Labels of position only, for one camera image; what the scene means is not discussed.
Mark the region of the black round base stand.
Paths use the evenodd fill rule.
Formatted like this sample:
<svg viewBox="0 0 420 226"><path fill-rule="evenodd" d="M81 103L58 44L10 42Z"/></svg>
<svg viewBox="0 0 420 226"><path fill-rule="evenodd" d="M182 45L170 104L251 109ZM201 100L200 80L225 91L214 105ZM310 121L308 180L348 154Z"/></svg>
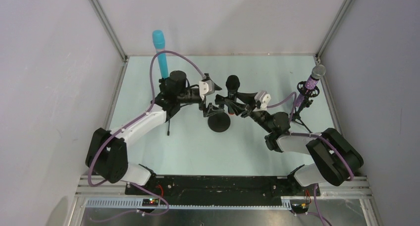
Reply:
<svg viewBox="0 0 420 226"><path fill-rule="evenodd" d="M217 133L225 132L231 125L229 115L225 111L225 97L217 94L215 104L218 107L217 113L208 117L209 128Z"/></svg>

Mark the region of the black orange-tipped microphone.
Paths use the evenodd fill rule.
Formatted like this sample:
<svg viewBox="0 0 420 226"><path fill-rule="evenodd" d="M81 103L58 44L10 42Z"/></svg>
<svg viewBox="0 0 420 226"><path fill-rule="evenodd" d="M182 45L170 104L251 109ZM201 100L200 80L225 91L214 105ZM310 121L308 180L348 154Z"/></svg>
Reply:
<svg viewBox="0 0 420 226"><path fill-rule="evenodd" d="M236 75L228 76L226 80L227 99L231 102L237 103L237 92L240 87L240 80Z"/></svg>

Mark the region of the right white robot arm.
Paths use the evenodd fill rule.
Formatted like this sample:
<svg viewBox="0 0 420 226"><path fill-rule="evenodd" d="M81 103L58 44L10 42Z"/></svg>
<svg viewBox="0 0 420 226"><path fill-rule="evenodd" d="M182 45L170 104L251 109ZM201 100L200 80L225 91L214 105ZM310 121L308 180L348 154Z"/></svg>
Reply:
<svg viewBox="0 0 420 226"><path fill-rule="evenodd" d="M299 133L290 131L290 115L285 112L270 114L268 94L238 93L237 102L229 97L216 96L216 103L226 105L242 118L249 117L268 134L264 137L267 148L280 153L296 152L311 156L313 164L293 170L288 178L300 186L321 182L339 186L352 181L355 172L364 165L360 153L335 128L323 132Z"/></svg>

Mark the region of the purple glitter microphone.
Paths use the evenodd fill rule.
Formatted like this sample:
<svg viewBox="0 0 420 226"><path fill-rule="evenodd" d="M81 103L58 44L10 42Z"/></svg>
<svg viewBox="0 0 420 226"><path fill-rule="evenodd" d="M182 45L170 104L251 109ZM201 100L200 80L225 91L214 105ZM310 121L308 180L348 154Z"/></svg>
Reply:
<svg viewBox="0 0 420 226"><path fill-rule="evenodd" d="M300 107L304 100L309 100L309 98L314 98L319 95L317 84L325 74L326 67L322 64L318 64L312 69L311 75L307 81L298 83L297 89L299 95L295 101L295 107Z"/></svg>

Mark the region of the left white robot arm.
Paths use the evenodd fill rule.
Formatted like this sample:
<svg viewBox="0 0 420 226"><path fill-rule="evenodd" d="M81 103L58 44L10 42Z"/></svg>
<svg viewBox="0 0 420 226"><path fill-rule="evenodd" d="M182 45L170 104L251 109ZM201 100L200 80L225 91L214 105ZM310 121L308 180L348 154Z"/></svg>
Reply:
<svg viewBox="0 0 420 226"><path fill-rule="evenodd" d="M143 114L120 128L99 128L93 133L85 160L89 172L110 183L125 181L145 185L153 172L141 164L130 163L128 148L152 129L168 122L182 104L198 104L204 117L222 113L222 109L206 103L208 95L220 90L207 73L197 85L190 85L185 72L172 71L167 78L159 80L159 94Z"/></svg>

